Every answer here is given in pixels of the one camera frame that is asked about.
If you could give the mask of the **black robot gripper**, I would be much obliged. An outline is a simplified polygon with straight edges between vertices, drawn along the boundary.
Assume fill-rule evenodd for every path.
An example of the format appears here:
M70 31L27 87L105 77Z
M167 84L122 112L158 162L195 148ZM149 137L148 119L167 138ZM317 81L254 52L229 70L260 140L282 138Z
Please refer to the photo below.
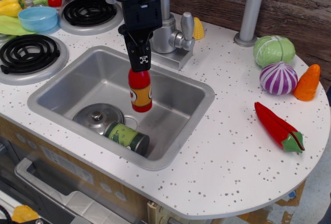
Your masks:
M124 14L126 48L133 72L151 67L153 31L162 27L161 0L117 0Z

